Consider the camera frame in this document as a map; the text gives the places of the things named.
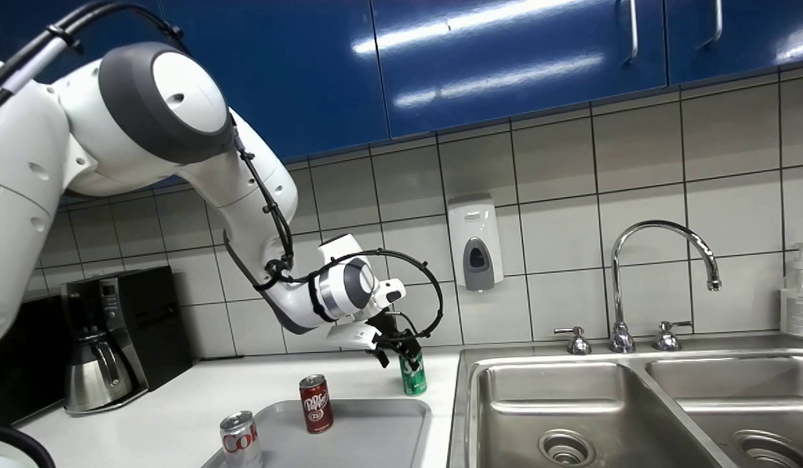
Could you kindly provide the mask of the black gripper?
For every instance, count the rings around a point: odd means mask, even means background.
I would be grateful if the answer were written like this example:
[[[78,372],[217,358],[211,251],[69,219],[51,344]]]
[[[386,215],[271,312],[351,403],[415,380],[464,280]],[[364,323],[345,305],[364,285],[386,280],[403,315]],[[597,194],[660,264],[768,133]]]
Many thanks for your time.
[[[401,327],[395,315],[380,312],[377,318],[369,318],[369,324],[375,324],[381,332],[377,349],[371,351],[380,366],[389,366],[389,351],[395,351],[397,355],[408,355],[410,362],[423,358],[423,351],[415,341],[415,329]]]

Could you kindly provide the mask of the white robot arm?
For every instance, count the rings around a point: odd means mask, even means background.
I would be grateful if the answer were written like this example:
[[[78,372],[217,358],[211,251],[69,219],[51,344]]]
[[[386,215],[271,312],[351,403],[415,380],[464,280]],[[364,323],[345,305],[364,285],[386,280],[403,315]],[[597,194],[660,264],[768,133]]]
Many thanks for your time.
[[[352,237],[319,246],[321,264],[290,273],[289,220],[299,191],[271,146],[234,111],[184,52],[139,42],[76,73],[8,80],[0,104],[0,337],[15,323],[64,191],[122,194],[178,176],[220,214],[234,264],[277,323],[302,334],[325,327],[375,355],[412,334],[386,318],[403,295]]]

